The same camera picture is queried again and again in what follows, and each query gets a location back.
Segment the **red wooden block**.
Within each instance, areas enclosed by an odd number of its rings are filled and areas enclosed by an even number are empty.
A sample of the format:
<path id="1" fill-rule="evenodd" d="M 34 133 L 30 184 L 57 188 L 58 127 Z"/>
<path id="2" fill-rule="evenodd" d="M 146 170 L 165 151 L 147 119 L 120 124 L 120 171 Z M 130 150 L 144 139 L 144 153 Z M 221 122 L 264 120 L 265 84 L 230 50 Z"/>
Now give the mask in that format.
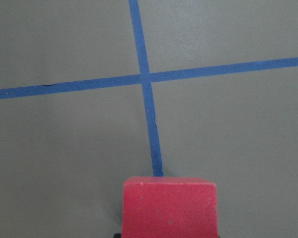
<path id="1" fill-rule="evenodd" d="M 131 177 L 123 185 L 123 238 L 217 238 L 217 186 L 201 178 Z"/>

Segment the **blue tape line crosswise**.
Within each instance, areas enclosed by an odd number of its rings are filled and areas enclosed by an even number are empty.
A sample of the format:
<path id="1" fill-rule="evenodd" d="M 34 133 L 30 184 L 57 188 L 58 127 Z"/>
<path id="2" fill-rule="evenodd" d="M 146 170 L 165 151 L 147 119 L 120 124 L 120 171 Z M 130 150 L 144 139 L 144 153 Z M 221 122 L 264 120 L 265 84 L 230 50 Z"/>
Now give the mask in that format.
<path id="1" fill-rule="evenodd" d="M 145 76 L 151 82 L 163 82 L 182 80 L 196 77 L 207 77 L 222 74 L 235 74 L 242 72 L 261 71 L 286 67 L 297 67 L 298 57 L 286 59 L 272 59 L 264 61 L 252 61 L 236 64 L 207 66 L 200 68 L 173 70 L 165 72 L 146 73 Z M 20 98 L 56 93 L 66 93 L 82 90 L 92 90 L 108 87 L 128 86 L 141 84 L 143 76 L 140 74 L 108 77 L 100 79 L 61 82 L 52 85 L 34 85 L 0 89 L 0 100 Z"/>

